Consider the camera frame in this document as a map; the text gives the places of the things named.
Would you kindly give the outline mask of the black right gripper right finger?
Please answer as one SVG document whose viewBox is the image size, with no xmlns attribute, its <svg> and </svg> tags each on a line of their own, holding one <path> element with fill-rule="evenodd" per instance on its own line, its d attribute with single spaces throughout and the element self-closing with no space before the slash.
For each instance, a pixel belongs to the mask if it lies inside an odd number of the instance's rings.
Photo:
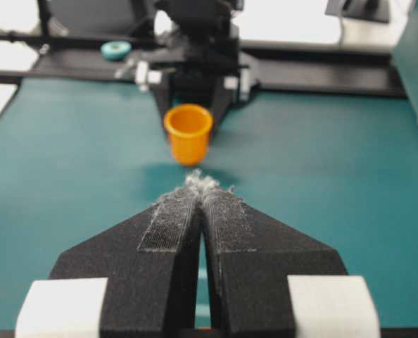
<svg viewBox="0 0 418 338">
<path fill-rule="evenodd" d="M 338 251 L 230 192 L 203 195 L 214 324 L 226 337 L 379 337 L 365 279 Z"/>
</svg>

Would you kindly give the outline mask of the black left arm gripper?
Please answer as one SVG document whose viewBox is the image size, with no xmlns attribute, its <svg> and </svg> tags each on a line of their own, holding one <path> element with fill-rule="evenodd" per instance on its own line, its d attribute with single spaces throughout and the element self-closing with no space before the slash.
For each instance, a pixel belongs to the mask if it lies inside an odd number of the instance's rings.
<svg viewBox="0 0 418 338">
<path fill-rule="evenodd" d="M 142 91 L 152 92 L 160 121 L 174 98 L 208 102 L 213 117 L 212 141 L 233 101 L 249 100 L 251 58 L 235 51 L 185 51 L 159 49 L 143 52 L 135 63 L 134 81 Z"/>
</svg>

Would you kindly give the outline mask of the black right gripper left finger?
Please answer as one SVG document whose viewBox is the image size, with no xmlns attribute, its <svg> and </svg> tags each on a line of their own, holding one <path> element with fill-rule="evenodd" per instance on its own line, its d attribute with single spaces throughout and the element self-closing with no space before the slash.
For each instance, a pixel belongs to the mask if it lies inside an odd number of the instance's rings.
<svg viewBox="0 0 418 338">
<path fill-rule="evenodd" d="M 199 201 L 182 187 L 62 252 L 34 281 L 17 337 L 169 337 L 194 324 Z"/>
</svg>

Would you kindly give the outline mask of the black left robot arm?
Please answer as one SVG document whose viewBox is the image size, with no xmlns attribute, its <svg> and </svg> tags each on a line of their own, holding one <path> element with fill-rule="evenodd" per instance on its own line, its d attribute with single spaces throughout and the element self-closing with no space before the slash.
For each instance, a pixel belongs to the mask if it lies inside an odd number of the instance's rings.
<svg viewBox="0 0 418 338">
<path fill-rule="evenodd" d="M 171 20 L 164 46 L 137 63 L 153 92 L 173 158 L 199 164 L 241 95 L 244 66 L 232 14 L 242 1 L 155 1 Z M 64 251 L 34 281 L 17 337 L 170 337 L 195 320 L 201 197 L 195 182 Z"/>
</svg>

